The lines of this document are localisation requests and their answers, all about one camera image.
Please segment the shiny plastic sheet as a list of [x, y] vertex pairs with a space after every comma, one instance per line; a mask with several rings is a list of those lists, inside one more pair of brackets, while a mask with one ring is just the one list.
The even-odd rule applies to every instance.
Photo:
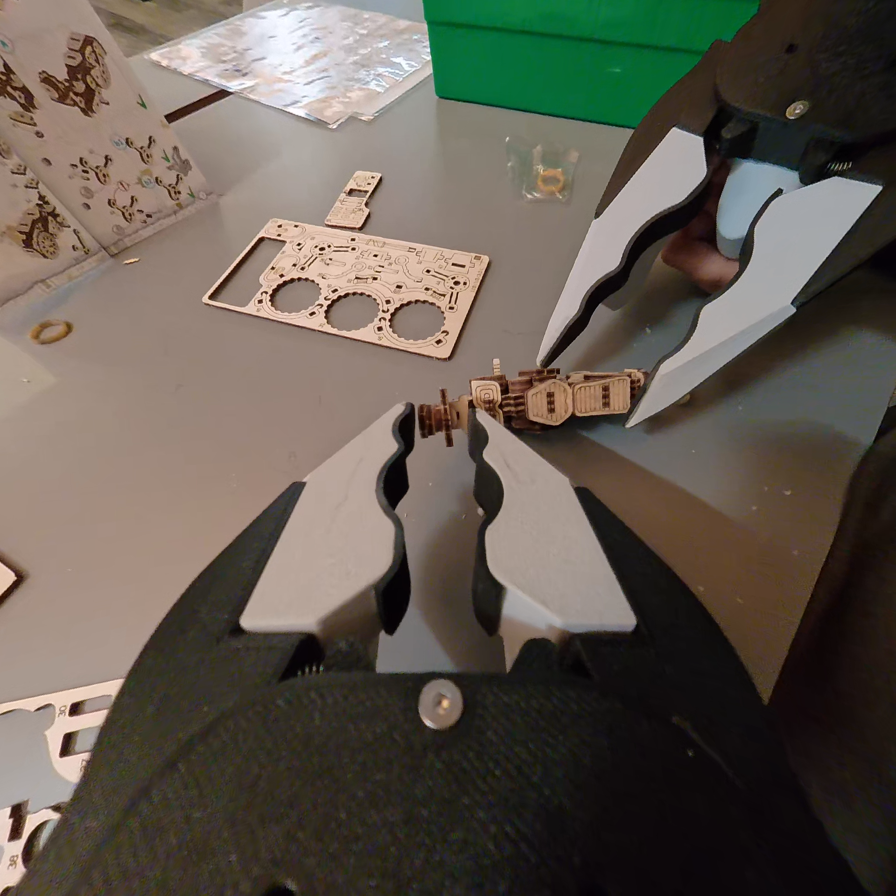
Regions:
[[425, 23], [320, 2], [270, 2], [145, 56], [332, 129], [375, 118], [433, 72]]

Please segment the clear plastic bag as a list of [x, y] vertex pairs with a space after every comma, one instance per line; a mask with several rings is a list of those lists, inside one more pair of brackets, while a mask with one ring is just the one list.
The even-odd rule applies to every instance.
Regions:
[[[558, 143], [534, 143], [521, 137], [506, 139], [508, 175], [512, 184], [528, 201], [566, 202], [573, 193], [579, 151]], [[540, 167], [562, 168], [567, 182], [560, 195], [538, 195], [536, 177]]]

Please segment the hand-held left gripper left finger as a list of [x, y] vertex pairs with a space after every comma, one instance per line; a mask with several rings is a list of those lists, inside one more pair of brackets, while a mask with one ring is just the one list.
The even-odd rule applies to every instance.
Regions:
[[410, 603], [406, 535], [415, 409], [391, 407], [302, 482], [240, 625], [319, 641], [393, 634]]

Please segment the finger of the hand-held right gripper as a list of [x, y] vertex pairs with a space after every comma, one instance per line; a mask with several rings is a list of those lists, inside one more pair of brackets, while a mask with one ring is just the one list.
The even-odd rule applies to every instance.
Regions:
[[669, 407], [787, 320], [800, 290], [881, 190], [835, 176], [770, 197], [748, 233], [737, 277], [701, 309], [688, 339], [653, 370], [625, 426]]
[[704, 137], [672, 128], [591, 222], [547, 323], [538, 366], [551, 366], [576, 341], [647, 249], [687, 222], [710, 177]]

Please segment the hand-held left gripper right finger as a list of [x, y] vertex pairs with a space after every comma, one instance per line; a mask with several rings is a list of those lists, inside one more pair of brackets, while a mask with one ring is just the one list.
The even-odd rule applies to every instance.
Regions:
[[635, 612], [570, 480], [481, 409], [467, 422], [477, 622], [503, 641], [627, 634]]

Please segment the person's right hand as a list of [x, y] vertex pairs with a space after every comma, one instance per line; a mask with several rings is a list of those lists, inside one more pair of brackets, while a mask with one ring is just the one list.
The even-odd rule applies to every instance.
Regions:
[[733, 279], [741, 266], [738, 259], [719, 251], [716, 235], [715, 208], [709, 206], [669, 239], [661, 254], [662, 260], [704, 292], [716, 293]]

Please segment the wooden sheet with round holes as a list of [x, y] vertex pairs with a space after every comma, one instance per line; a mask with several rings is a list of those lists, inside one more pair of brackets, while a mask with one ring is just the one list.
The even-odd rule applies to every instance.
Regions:
[[[234, 306], [218, 298], [256, 244], [266, 240], [280, 243], [281, 249], [258, 276], [248, 303]], [[447, 360], [489, 263], [482, 254], [275, 217], [230, 264], [203, 303], [253, 319]], [[337, 328], [329, 319], [331, 307], [351, 295], [365, 295], [375, 303], [374, 319], [360, 328]], [[398, 335], [396, 314], [412, 305], [440, 311], [442, 324], [434, 334], [423, 339]]]

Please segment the wooden engine model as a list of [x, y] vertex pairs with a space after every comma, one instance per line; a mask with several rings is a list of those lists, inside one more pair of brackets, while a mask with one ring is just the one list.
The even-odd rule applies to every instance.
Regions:
[[473, 377], [464, 395], [450, 399], [445, 388], [434, 404], [418, 406], [423, 438], [444, 435], [454, 445], [456, 430], [466, 432], [474, 410], [482, 410], [509, 430], [541, 432], [572, 418], [619, 416], [630, 413], [643, 388], [648, 371], [577, 371], [562, 374], [556, 367], [537, 367], [507, 376], [498, 359], [492, 374]]

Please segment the folded paper instruction sheet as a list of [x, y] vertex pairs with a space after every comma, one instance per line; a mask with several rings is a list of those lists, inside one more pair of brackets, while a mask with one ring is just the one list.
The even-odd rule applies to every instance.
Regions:
[[1, 299], [49, 291], [214, 192], [89, 2], [1, 7]]

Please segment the wooden sheet with gear cutouts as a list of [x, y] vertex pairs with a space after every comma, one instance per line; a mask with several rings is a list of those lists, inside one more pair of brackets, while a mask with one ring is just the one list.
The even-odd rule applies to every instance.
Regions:
[[82, 777], [124, 679], [3, 702], [1, 891], [12, 894]]

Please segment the grey desk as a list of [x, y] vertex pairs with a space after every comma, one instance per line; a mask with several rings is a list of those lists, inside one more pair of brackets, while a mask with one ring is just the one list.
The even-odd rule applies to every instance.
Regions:
[[[194, 577], [288, 484], [398, 402], [455, 395], [492, 359], [530, 367], [626, 130], [415, 87], [337, 130], [241, 97], [174, 126], [218, 201], [65, 290], [2, 309], [2, 699], [124, 676]], [[528, 201], [506, 139], [578, 150], [566, 202]], [[254, 321], [202, 297], [272, 217], [320, 222], [358, 168], [384, 179], [369, 231], [482, 251], [453, 358]], [[701, 595], [767, 697], [877, 431], [874, 399], [822, 391], [894, 362], [894, 283], [869, 267], [636, 429], [528, 438]]]

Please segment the small wooden parts sheet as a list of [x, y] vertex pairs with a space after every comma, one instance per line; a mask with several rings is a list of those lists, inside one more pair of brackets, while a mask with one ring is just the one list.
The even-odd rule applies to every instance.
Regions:
[[370, 215], [368, 200], [381, 181], [382, 175], [378, 171], [355, 171], [331, 208], [325, 225], [362, 230]]

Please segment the green plastic bin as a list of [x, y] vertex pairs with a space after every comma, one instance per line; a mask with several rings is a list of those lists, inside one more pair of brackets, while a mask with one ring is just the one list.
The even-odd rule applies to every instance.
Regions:
[[439, 97], [634, 128], [755, 1], [425, 1]]

